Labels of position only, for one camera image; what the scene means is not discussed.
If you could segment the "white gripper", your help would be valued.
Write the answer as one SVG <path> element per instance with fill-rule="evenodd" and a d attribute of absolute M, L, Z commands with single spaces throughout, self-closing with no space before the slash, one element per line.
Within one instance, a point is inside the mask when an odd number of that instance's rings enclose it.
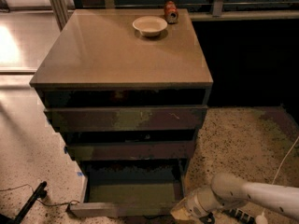
<path fill-rule="evenodd" d="M 211 187 L 193 190 L 186 199 L 177 203 L 170 211 L 178 221 L 189 221 L 192 224 L 215 224 L 213 212 L 221 210 L 225 201 L 217 196 Z"/>

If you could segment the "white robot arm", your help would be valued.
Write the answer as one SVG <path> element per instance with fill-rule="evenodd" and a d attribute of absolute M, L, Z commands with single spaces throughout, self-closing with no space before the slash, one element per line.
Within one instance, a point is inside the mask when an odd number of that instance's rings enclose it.
<path fill-rule="evenodd" d="M 236 209 L 248 202 L 299 220 L 299 188 L 249 182 L 227 173 L 216 174 L 208 186 L 194 189 L 170 214 L 175 220 L 215 224 L 215 211 Z"/>

